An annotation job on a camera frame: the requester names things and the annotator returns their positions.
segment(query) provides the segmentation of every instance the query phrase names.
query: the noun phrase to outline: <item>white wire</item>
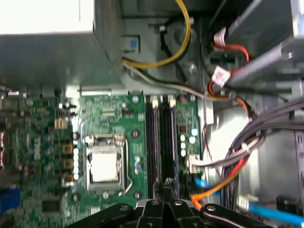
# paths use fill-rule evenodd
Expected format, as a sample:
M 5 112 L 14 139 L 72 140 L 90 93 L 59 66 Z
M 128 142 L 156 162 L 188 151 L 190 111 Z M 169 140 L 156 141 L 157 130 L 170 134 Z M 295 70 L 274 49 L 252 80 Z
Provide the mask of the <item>white wire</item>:
M 125 190 L 125 194 L 127 194 L 128 191 L 131 189 L 131 187 L 133 185 L 133 179 L 129 176 L 129 146 L 128 146 L 128 140 L 127 139 L 125 139 L 125 149 L 126 149 L 126 156 L 127 156 L 127 158 L 126 158 L 127 179 L 128 179 L 128 181 L 130 181 L 129 186 Z
M 152 79 L 148 78 L 146 75 L 144 75 L 141 71 L 139 71 L 136 68 L 133 68 L 132 66 L 128 65 L 127 63 L 123 63 L 123 65 L 127 69 L 133 71 L 135 74 L 137 74 L 138 76 L 140 76 L 143 80 L 145 80 L 149 84 L 157 85 L 157 86 L 163 86 L 163 87 L 169 87 L 169 88 L 173 88 L 173 89 L 179 89 L 179 90 L 182 90 L 184 92 L 188 92 L 190 94 L 198 96 L 198 97 L 200 97 L 202 99 L 206 99 L 206 100 L 210 100 L 210 101 L 227 101 L 226 99 L 222 100 L 222 99 L 218 99 L 216 97 L 208 96 L 207 94 L 199 93 L 199 92 L 197 92 L 197 91 L 195 91 L 195 90 L 193 90 L 193 89 L 191 89 L 189 87 L 183 86 L 183 85 L 167 84 L 167 83 L 164 84 L 164 83 L 155 82 Z
M 215 161 L 215 162 L 208 162 L 208 161 L 203 161 L 203 160 L 197 160 L 197 159 L 193 159 L 191 161 L 191 163 L 195 166 L 200 166 L 200 167 L 225 167 L 225 166 L 229 166 L 239 160 L 241 160 L 242 158 L 244 158 L 246 155 L 251 153 L 251 149 L 257 145 L 257 143 L 259 142 L 259 139 L 256 138 L 254 140 L 252 140 L 248 145 L 247 148 L 242 148 L 240 150 L 238 150 L 237 152 L 235 152 L 234 154 L 232 154 L 231 156 L 227 157 L 226 159 L 222 159 L 219 161 Z

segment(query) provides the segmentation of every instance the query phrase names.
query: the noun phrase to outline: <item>chip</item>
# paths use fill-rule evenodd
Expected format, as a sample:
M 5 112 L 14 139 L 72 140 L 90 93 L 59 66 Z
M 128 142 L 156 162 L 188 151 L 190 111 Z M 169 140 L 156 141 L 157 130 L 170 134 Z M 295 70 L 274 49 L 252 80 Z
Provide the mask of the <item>chip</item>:
M 187 131 L 187 127 L 182 125 L 182 126 L 179 126 L 179 132 L 180 133 L 185 133 Z
M 44 200 L 42 201 L 42 212 L 59 212 L 60 211 L 60 201 L 56 199 Z
M 47 107 L 48 106 L 48 101 L 42 101 L 42 106 Z

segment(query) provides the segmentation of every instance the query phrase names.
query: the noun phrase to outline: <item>white label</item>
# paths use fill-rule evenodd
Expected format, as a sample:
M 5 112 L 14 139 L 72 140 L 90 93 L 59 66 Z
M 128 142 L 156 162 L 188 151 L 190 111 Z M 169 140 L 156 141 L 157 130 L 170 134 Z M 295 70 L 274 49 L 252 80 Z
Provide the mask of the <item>white label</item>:
M 217 84 L 220 87 L 223 87 L 224 84 L 228 81 L 230 78 L 230 72 L 221 68 L 220 66 L 217 66 L 215 68 L 215 71 L 212 75 L 212 81 Z

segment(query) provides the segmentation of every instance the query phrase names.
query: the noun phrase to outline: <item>cable tie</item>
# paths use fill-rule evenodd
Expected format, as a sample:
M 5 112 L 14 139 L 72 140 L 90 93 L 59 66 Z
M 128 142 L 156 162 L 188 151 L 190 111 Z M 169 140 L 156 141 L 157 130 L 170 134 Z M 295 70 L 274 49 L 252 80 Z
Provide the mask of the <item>cable tie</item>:
M 189 22 L 190 22 L 190 25 L 193 25 L 194 24 L 194 17 L 189 17 Z
M 247 153 L 250 153 L 250 148 L 248 147 L 248 145 L 245 142 L 242 143 L 242 149 L 244 151 L 246 151 Z

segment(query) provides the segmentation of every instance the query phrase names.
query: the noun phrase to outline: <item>white sticker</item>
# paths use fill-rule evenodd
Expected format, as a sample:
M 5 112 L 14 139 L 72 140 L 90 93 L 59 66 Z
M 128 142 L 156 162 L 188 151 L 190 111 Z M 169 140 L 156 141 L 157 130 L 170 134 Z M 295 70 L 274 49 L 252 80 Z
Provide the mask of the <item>white sticker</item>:
M 228 81 L 230 78 L 230 72 L 221 68 L 220 66 L 217 66 L 215 68 L 215 71 L 212 75 L 212 81 L 217 84 L 220 87 L 223 87 L 224 84 Z
M 226 46 L 225 34 L 226 34 L 226 27 L 222 28 L 219 32 L 217 32 L 214 35 L 213 37 L 214 43 L 218 46 L 225 47 Z

